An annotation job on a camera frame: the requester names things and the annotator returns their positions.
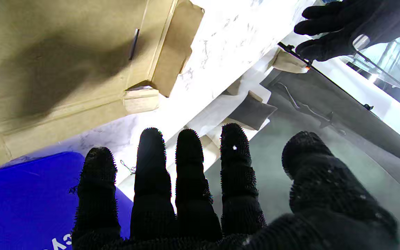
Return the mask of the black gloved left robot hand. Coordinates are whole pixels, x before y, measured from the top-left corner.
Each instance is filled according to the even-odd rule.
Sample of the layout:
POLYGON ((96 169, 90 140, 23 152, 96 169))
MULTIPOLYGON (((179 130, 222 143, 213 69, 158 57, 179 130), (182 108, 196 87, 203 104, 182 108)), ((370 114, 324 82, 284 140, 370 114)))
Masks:
POLYGON ((303 59, 327 61, 353 55, 376 44, 400 38, 400 0, 343 0, 310 6, 304 21, 294 27, 298 35, 321 37, 295 48, 303 59))

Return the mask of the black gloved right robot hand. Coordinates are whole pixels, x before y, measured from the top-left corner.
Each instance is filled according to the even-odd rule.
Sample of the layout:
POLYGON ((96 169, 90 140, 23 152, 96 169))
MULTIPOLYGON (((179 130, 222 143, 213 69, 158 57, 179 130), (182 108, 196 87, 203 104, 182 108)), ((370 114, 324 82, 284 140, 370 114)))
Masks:
POLYGON ((236 123, 222 127, 218 217, 204 175, 200 138, 182 130, 176 144, 176 200, 171 203, 165 141, 140 135, 130 238, 120 236, 117 168, 106 147, 92 148, 75 191, 74 250, 398 250, 398 225, 318 135, 300 132, 282 152, 292 187, 291 212, 266 223, 258 201, 249 141, 236 123))

